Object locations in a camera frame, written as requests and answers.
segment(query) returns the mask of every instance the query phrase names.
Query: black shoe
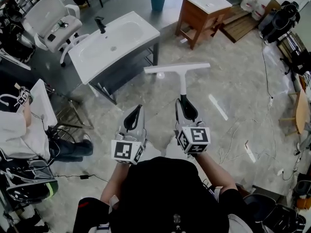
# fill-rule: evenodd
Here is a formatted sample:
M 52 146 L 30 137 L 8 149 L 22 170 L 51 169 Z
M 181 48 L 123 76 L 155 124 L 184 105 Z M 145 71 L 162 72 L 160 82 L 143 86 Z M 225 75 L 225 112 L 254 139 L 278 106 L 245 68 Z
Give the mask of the black shoe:
M 46 233 L 50 231 L 49 225 L 44 222 L 44 226 L 34 226 L 35 233 Z

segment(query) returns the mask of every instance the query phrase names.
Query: sink basin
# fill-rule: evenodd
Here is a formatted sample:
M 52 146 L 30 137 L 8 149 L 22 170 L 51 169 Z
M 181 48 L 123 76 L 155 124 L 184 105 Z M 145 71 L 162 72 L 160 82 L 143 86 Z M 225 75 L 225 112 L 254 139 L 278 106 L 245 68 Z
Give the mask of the sink basin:
M 227 0 L 188 0 L 208 14 L 232 7 Z
M 83 84 L 113 63 L 160 36 L 160 32 L 134 11 L 108 23 L 106 32 L 95 31 L 69 51 Z

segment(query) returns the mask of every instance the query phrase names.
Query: shoe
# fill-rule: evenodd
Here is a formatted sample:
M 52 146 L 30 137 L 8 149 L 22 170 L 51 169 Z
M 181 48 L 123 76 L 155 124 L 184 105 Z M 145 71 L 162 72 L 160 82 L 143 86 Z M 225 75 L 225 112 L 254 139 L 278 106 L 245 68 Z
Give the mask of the shoe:
M 36 232 L 43 232 L 43 233 L 47 233 L 50 231 L 50 227 L 46 222 L 44 222 L 44 226 L 34 226 L 34 229 L 36 230 Z
M 88 7 L 88 4 L 86 2 L 82 5 L 79 5 L 80 10 L 85 9 L 87 7 Z
M 37 210 L 37 209 L 35 209 L 35 215 L 34 215 L 36 218 L 38 218 L 39 219 L 39 221 L 41 221 L 42 220 L 42 217 L 41 217 L 41 215 L 39 214 L 39 211 Z
M 84 134 L 84 135 L 83 135 L 83 140 L 88 140 L 88 141 L 92 142 L 92 141 L 91 141 L 91 137 L 89 137 L 88 134 Z

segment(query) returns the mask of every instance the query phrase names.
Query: faucet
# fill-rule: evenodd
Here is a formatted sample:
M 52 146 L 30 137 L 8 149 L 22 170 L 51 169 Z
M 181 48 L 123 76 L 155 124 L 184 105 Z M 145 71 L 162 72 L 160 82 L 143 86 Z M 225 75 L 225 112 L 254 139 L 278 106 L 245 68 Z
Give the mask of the faucet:
M 102 23 L 102 20 L 104 18 L 103 17 L 95 17 L 94 19 L 95 19 L 97 26 L 98 26 L 99 30 L 101 31 L 101 33 L 105 33 L 106 32 L 106 30 L 105 30 L 106 26 L 103 25 L 103 23 Z

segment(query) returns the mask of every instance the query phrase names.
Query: white cloth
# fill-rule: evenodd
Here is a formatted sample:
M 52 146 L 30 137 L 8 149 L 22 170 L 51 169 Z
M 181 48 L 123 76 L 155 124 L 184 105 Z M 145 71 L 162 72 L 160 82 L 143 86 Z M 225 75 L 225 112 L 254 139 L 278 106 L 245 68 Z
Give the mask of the white cloth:
M 42 121 L 33 115 L 31 125 L 26 128 L 23 114 L 0 111 L 0 148 L 10 158 L 31 159 L 39 155 L 50 159 Z

